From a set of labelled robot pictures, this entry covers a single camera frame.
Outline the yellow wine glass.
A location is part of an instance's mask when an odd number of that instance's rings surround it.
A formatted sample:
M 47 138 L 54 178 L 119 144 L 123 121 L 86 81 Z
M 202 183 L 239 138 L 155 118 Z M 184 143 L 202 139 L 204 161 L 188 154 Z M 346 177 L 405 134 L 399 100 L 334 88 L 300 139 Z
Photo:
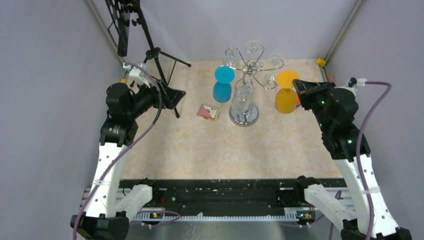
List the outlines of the yellow wine glass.
M 274 107 L 279 113 L 290 114 L 297 108 L 299 101 L 293 80 L 299 77 L 299 74 L 291 69 L 283 70 L 276 75 L 275 81 L 280 89 L 275 95 Z

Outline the blue wine glass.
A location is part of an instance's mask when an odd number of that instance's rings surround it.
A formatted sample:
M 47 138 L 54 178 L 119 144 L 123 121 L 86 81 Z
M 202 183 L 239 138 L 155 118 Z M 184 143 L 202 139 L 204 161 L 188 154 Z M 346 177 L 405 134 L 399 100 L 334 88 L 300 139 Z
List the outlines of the blue wine glass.
M 218 103 L 226 103 L 232 96 L 231 83 L 235 79 L 234 70 L 227 66 L 221 65 L 214 72 L 216 83 L 213 86 L 212 96 Z

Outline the clear patterned wine glass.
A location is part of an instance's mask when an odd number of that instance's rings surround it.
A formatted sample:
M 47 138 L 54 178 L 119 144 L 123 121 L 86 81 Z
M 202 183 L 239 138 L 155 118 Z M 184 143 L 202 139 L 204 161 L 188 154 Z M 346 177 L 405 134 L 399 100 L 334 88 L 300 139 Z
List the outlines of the clear patterned wine glass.
M 250 81 L 238 81 L 234 86 L 231 110 L 244 113 L 252 102 L 254 87 Z

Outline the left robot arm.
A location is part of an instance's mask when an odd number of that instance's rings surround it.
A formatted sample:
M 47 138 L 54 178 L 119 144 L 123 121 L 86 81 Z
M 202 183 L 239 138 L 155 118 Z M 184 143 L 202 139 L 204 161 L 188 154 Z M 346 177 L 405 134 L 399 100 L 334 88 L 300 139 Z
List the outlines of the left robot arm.
M 185 95 L 184 90 L 161 80 L 139 86 L 138 92 L 120 82 L 107 88 L 108 109 L 100 129 L 97 167 L 88 197 L 71 217 L 72 239 L 124 240 L 141 208 L 160 202 L 159 191 L 146 183 L 135 185 L 118 200 L 121 175 L 129 151 L 149 133 L 162 110 L 175 109 Z

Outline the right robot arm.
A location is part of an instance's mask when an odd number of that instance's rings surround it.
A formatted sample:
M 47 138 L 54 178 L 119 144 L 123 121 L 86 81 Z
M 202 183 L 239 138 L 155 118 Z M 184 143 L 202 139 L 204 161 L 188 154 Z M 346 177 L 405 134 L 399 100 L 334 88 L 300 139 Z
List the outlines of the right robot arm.
M 410 240 L 412 235 L 392 217 L 373 170 L 371 149 L 365 137 L 366 125 L 392 86 L 385 82 L 382 95 L 371 106 L 361 126 L 354 124 L 359 108 L 358 87 L 370 85 L 365 78 L 351 78 L 346 87 L 333 82 L 293 81 L 301 106 L 314 114 L 323 145 L 340 170 L 353 202 L 346 207 L 313 177 L 300 176 L 293 200 L 312 206 L 339 231 L 343 240 Z

